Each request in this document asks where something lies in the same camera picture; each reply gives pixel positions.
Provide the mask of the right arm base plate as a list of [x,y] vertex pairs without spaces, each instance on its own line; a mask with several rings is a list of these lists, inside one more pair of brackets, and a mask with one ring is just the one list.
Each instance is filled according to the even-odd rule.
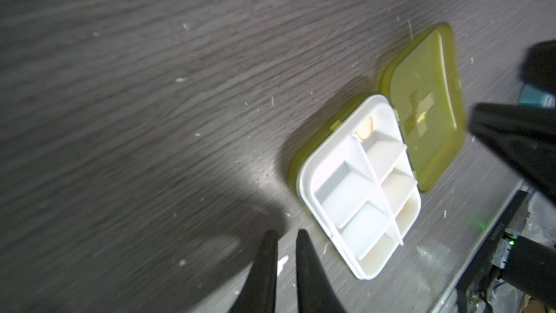
[[555,311],[555,239],[539,224],[537,191],[519,190],[456,285],[459,312],[495,311],[499,288],[510,287]]

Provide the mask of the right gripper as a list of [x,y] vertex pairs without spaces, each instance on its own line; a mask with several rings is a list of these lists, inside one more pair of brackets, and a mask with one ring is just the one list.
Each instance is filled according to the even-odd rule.
[[[556,42],[530,46],[520,78],[549,94],[556,89]],[[475,104],[468,131],[506,165],[555,203],[555,109]]]

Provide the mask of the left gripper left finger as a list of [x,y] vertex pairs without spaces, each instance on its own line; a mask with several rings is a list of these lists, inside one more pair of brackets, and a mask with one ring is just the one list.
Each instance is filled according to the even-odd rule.
[[278,233],[268,230],[246,282],[229,312],[273,313],[276,304]]

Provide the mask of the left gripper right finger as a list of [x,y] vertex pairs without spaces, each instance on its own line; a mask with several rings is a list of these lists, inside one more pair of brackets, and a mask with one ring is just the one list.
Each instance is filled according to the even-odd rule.
[[300,313],[345,312],[327,278],[307,230],[298,231],[295,259],[298,311]]

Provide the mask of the green pillbox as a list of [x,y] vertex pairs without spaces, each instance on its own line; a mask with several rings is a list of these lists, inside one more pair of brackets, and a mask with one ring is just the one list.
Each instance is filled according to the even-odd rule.
[[352,98],[294,156],[288,183],[353,275],[376,278],[466,138],[456,38],[414,37],[376,94]]

